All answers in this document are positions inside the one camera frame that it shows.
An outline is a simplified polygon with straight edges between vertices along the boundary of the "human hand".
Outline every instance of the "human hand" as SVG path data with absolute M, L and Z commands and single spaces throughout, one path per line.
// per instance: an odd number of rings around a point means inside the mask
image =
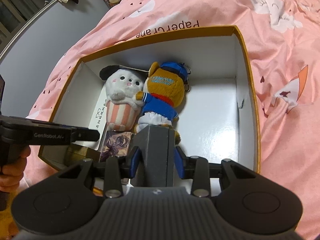
M 0 191 L 14 192 L 19 187 L 23 178 L 23 171 L 27 165 L 27 157 L 30 155 L 30 147 L 22 150 L 20 157 L 15 163 L 7 164 L 0 168 L 3 174 L 0 175 Z

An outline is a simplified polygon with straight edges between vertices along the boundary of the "red scarf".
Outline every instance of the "red scarf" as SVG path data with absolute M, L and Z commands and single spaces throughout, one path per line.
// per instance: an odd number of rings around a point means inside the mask
M 170 106 L 173 107 L 173 102 L 170 98 L 166 97 L 166 96 L 163 96 L 163 95 L 159 95 L 159 94 L 154 94 L 154 93 L 151 93 L 151 95 L 155 98 L 158 98 L 164 102 L 166 102 L 167 104 L 169 104 Z

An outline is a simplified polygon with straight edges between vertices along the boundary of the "stuffed toy on shelf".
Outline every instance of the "stuffed toy on shelf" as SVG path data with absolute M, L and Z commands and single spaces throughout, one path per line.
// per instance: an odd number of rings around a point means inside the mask
M 137 100 L 135 95 L 142 91 L 145 78 L 137 71 L 118 65 L 103 68 L 100 78 L 106 80 L 105 106 L 109 129 L 130 131 L 143 106 L 143 102 Z
M 136 132 L 149 124 L 172 128 L 172 121 L 178 117 L 174 108 L 183 100 L 188 74 L 184 64 L 176 62 L 162 65 L 154 62 L 151 65 L 143 91 L 136 94 L 136 99 L 145 103 L 135 127 Z M 175 131 L 175 143 L 180 141 L 180 135 Z

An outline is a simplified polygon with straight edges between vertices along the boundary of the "yellow plush toy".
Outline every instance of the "yellow plush toy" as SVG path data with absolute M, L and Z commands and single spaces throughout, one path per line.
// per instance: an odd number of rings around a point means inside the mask
M 149 124 L 172 128 L 172 121 L 178 117 L 174 108 L 183 100 L 187 81 L 188 72 L 184 64 L 165 62 L 160 66 L 154 62 L 149 69 L 143 92 L 136 94 L 137 100 L 145 102 L 136 132 Z M 175 143 L 179 142 L 180 135 L 175 131 Z

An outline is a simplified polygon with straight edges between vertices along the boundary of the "window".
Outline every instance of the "window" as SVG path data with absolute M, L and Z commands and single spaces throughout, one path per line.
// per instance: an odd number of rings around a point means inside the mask
M 0 52 L 43 7 L 44 0 L 0 0 Z

